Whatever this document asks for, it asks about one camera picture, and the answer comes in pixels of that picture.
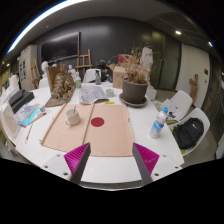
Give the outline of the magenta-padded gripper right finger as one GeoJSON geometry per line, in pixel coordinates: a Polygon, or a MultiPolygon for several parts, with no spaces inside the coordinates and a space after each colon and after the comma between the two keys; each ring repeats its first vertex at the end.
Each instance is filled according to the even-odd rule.
{"type": "Polygon", "coordinates": [[[132,153],[143,185],[152,183],[182,169],[168,155],[159,155],[137,143],[133,144],[132,153]]]}

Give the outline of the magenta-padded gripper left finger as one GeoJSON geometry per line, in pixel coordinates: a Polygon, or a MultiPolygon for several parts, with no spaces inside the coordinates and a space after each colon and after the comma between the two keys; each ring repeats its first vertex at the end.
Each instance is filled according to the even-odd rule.
{"type": "Polygon", "coordinates": [[[74,184],[79,184],[90,152],[90,144],[86,143],[65,155],[56,154],[42,166],[42,169],[74,184]]]}

